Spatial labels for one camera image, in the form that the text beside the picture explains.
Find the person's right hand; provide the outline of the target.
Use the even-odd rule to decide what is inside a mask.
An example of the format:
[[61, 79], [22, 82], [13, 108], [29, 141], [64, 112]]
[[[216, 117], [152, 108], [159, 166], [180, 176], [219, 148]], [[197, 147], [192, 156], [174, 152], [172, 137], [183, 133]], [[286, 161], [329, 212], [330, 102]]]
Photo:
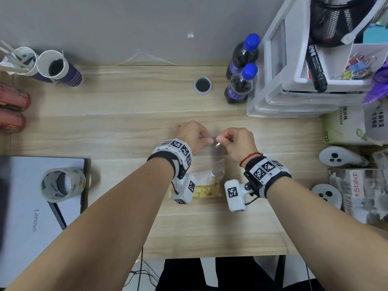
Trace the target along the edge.
[[228, 129], [235, 129], [235, 135], [234, 143], [232, 143], [226, 151], [239, 166], [244, 168], [252, 157], [262, 156], [262, 154], [258, 152], [252, 132], [246, 128]]

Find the clear plastic zip bag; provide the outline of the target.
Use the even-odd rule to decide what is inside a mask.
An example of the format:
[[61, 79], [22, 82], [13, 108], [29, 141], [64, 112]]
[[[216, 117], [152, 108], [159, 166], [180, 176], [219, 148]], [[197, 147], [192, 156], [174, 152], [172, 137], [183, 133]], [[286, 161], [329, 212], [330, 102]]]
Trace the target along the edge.
[[205, 146], [198, 155], [193, 157], [191, 166], [187, 171], [187, 173], [195, 175], [196, 185], [211, 185], [216, 182], [221, 185], [221, 180], [225, 176], [224, 148], [217, 142], [216, 137], [213, 137], [213, 140], [213, 145]]

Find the person's right forearm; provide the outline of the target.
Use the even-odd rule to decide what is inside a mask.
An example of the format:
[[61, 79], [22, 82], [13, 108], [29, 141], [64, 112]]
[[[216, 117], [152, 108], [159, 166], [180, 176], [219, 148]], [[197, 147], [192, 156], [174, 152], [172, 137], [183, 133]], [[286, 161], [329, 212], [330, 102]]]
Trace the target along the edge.
[[325, 291], [388, 291], [388, 240], [381, 231], [283, 176], [266, 198]]

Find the marker-patterned left wrist band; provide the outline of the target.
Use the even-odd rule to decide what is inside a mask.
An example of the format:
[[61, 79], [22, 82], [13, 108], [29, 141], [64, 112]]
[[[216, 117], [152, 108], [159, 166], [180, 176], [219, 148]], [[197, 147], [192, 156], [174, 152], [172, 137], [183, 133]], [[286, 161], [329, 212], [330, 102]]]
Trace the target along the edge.
[[174, 178], [182, 180], [191, 166], [193, 154], [189, 145], [177, 138], [157, 146], [147, 161], [153, 158], [166, 159], [174, 170]]

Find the pile of yellow cubes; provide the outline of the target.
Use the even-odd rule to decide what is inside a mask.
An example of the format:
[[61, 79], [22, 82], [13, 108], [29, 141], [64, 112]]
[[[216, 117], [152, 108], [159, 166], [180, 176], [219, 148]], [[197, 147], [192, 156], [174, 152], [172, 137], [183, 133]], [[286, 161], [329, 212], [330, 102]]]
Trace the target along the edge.
[[220, 187], [219, 183], [212, 183], [211, 185], [196, 185], [193, 198], [216, 198], [222, 197], [224, 192]]

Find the white plastic drawer organizer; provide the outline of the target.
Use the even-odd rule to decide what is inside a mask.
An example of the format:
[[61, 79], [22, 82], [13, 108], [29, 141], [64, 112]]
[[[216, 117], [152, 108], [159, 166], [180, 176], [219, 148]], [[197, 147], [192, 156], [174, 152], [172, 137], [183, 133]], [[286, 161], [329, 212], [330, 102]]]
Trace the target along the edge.
[[285, 0], [259, 44], [258, 81], [255, 94], [248, 97], [248, 116], [314, 117], [361, 104], [374, 86], [373, 76], [350, 81], [340, 76], [355, 53], [376, 56], [371, 67], [375, 73], [388, 57], [388, 43], [355, 43], [355, 38], [333, 48], [315, 44], [327, 79], [327, 90], [318, 93], [305, 59], [308, 38], [310, 0]]

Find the black marker pen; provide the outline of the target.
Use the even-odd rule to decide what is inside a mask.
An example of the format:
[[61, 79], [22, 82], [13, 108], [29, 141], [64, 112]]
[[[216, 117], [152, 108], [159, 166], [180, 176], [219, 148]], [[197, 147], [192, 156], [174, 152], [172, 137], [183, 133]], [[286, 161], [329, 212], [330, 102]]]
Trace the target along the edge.
[[311, 38], [308, 38], [307, 51], [305, 55], [308, 70], [310, 72], [315, 90], [323, 93], [327, 90], [327, 79], [323, 71], [322, 63], [319, 59], [316, 45]]

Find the person's black trousers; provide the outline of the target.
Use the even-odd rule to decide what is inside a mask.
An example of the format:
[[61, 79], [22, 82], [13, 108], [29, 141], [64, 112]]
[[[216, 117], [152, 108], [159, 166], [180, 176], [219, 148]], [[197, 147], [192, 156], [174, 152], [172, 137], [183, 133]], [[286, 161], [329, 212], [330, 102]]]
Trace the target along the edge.
[[206, 283], [200, 258], [166, 259], [155, 291], [324, 291], [317, 279], [281, 288], [252, 256], [216, 257], [218, 287]]

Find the pile of colourful binder clips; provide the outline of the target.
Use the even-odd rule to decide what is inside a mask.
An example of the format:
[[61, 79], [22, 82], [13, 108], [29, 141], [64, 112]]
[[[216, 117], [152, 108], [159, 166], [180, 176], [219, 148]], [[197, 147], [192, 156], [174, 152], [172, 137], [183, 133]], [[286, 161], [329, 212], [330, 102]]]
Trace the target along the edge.
[[350, 81], [371, 78], [374, 74], [371, 67], [376, 60], [377, 57], [374, 55], [366, 56], [359, 53], [353, 54], [349, 58], [340, 79]]

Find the white printed snack bag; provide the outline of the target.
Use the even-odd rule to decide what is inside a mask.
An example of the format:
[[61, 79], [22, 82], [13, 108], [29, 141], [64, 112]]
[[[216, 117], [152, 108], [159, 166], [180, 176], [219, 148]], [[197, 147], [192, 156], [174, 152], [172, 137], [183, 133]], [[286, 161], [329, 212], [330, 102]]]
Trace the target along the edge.
[[364, 108], [364, 138], [367, 142], [388, 145], [388, 97], [366, 104]]

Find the purple paper cup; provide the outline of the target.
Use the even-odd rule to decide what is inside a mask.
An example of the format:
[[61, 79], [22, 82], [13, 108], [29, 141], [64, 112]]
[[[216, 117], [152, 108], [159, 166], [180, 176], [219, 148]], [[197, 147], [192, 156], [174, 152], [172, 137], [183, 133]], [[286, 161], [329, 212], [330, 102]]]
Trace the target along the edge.
[[46, 50], [36, 61], [38, 72], [45, 78], [69, 87], [78, 87], [83, 83], [83, 75], [64, 56], [63, 52]]

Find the purple plastic bag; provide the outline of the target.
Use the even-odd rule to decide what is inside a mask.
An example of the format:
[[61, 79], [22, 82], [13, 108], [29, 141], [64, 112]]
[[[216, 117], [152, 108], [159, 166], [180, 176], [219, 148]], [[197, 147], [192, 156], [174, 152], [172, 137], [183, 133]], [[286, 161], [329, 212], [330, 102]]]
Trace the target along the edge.
[[375, 85], [364, 97], [363, 106], [388, 96], [388, 58], [386, 58], [381, 68], [375, 72], [372, 80]]

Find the clear tape roll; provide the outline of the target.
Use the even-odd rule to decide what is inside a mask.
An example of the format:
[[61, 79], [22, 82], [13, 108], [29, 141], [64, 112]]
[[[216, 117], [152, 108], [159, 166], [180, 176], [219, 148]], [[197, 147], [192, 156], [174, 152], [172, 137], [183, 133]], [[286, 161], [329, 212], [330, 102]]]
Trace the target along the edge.
[[41, 195], [51, 203], [72, 199], [84, 191], [86, 177], [80, 168], [56, 168], [47, 171], [41, 181]]

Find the white plastic stick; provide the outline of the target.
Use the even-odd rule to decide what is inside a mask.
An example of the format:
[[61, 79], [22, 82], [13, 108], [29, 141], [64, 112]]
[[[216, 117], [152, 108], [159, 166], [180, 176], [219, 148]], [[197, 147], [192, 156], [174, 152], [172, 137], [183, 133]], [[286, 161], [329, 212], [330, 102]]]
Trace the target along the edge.
[[356, 36], [364, 31], [370, 23], [378, 21], [388, 10], [388, 0], [376, 0], [373, 7], [351, 32], [345, 34], [341, 39], [342, 44], [352, 43]]

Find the bundle of wooden stirrers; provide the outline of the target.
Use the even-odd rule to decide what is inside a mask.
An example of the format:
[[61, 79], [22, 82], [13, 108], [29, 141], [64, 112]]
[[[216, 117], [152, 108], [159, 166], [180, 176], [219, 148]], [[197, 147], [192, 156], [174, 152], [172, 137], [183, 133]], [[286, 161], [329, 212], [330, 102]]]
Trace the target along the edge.
[[25, 54], [19, 53], [4, 40], [0, 39], [0, 43], [4, 46], [0, 46], [0, 50], [6, 54], [6, 57], [10, 63], [26, 70], [27, 72], [31, 71], [32, 67], [27, 64], [27, 56]]

